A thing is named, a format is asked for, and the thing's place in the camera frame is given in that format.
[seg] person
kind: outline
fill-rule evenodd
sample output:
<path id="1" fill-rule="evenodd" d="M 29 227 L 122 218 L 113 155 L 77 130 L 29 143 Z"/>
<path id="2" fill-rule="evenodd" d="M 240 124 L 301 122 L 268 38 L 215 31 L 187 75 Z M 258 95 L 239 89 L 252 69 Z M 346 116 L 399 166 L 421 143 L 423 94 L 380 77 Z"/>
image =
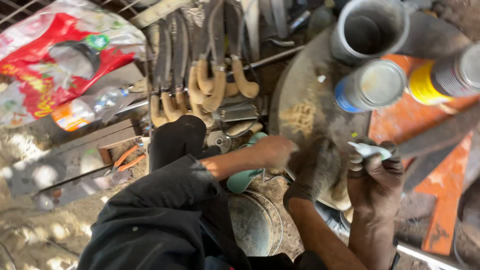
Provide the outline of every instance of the person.
<path id="1" fill-rule="evenodd" d="M 318 141 L 317 177 L 299 177 L 284 195 L 305 252 L 247 257 L 235 243 L 227 194 L 220 181 L 249 169 L 286 166 L 298 147 L 268 136 L 219 155 L 203 150 L 205 124 L 185 115 L 159 127 L 149 146 L 150 174 L 118 192 L 92 225 L 78 269 L 354 269 L 386 270 L 393 258 L 393 217 L 402 190 L 400 158 L 350 156 L 348 191 L 355 209 L 346 246 L 314 208 L 322 178 L 341 173 L 339 152 Z M 384 147 L 394 150 L 392 144 Z"/>

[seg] wood shavings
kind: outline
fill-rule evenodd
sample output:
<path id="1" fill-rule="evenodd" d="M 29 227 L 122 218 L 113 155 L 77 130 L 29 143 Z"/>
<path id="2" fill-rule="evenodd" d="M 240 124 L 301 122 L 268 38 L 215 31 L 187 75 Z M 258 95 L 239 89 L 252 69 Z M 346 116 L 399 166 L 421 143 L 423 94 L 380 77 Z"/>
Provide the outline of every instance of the wood shavings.
<path id="1" fill-rule="evenodd" d="M 313 130 L 315 107 L 311 101 L 306 100 L 280 113 L 280 119 L 292 127 L 293 133 L 302 132 L 305 138 L 309 138 Z"/>

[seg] pliers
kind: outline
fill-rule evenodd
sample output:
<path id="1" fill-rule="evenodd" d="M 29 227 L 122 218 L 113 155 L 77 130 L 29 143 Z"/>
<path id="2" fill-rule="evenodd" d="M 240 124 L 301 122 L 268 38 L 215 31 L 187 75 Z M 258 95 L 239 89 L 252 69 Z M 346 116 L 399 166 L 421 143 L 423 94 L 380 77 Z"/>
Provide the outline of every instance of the pliers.
<path id="1" fill-rule="evenodd" d="M 122 171 L 134 166 L 135 164 L 137 164 L 142 159 L 144 159 L 146 157 L 146 155 L 142 154 L 142 155 L 138 156 L 134 161 L 121 166 L 121 164 L 125 161 L 127 156 L 132 154 L 137 149 L 138 149 L 138 145 L 134 145 L 132 148 L 127 150 L 125 153 L 123 153 L 123 155 L 113 164 L 113 167 L 110 170 L 110 172 L 108 172 L 106 174 L 112 174 L 113 175 L 116 172 L 122 172 Z"/>

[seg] dirt floor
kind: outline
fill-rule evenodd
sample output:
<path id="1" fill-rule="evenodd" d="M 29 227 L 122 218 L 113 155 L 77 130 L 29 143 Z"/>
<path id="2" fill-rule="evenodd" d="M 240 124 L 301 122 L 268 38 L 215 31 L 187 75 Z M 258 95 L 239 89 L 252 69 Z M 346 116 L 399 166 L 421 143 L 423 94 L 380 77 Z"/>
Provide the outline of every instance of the dirt floor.
<path id="1" fill-rule="evenodd" d="M 443 8 L 440 17 L 444 17 L 461 29 L 473 41 L 480 40 L 480 0 L 442 0 Z M 282 49 L 269 46 L 269 53 L 275 54 Z M 276 65 L 266 66 L 259 70 L 262 87 L 266 94 L 271 94 L 281 72 L 288 62 L 282 61 Z M 9 165 L 14 160 L 21 160 L 26 156 L 41 153 L 53 145 L 61 143 L 56 138 L 49 138 L 45 132 L 47 127 L 17 129 L 0 133 L 0 167 Z M 215 125 L 210 131 L 218 130 Z M 235 139 L 233 148 L 244 144 L 247 137 Z M 116 160 L 132 143 L 125 143 L 111 150 L 112 159 Z M 95 222 L 105 202 L 145 174 L 145 160 L 131 169 L 130 180 L 112 190 L 94 194 L 88 198 L 74 201 L 64 207 L 50 212 L 38 212 L 29 196 L 12 200 L 9 189 L 3 179 L 0 179 L 0 269 L 13 270 L 9 265 L 11 254 L 18 270 L 64 270 L 78 261 L 78 255 L 89 242 L 91 237 L 90 226 Z M 282 170 L 268 170 L 265 179 L 275 175 L 284 175 Z M 303 251 L 300 236 L 292 219 L 282 204 L 283 193 L 288 188 L 282 179 L 264 182 L 262 177 L 256 177 L 250 189 L 260 192 L 273 202 L 280 214 L 283 233 L 281 233 L 280 219 L 275 209 L 268 202 L 263 202 L 268 209 L 273 222 L 274 240 L 272 245 L 278 244 L 282 236 L 281 245 L 277 252 L 284 252 L 294 259 Z M 428 227 L 428 219 L 418 222 L 397 222 L 396 232 L 400 239 L 411 244 L 420 245 Z M 480 248 L 475 246 L 457 227 L 458 253 L 462 259 L 480 269 Z M 427 270 L 427 264 L 402 254 L 397 270 Z"/>

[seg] metal disc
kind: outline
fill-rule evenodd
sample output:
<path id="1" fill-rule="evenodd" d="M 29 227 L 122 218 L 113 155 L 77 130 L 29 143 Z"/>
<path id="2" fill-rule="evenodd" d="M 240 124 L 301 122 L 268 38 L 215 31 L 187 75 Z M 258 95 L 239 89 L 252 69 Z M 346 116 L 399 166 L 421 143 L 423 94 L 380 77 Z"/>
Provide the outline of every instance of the metal disc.
<path id="1" fill-rule="evenodd" d="M 220 152 L 222 154 L 227 153 L 232 146 L 232 139 L 227 138 L 222 131 L 212 131 L 208 135 L 207 138 L 207 145 L 210 146 L 218 146 L 220 147 Z"/>

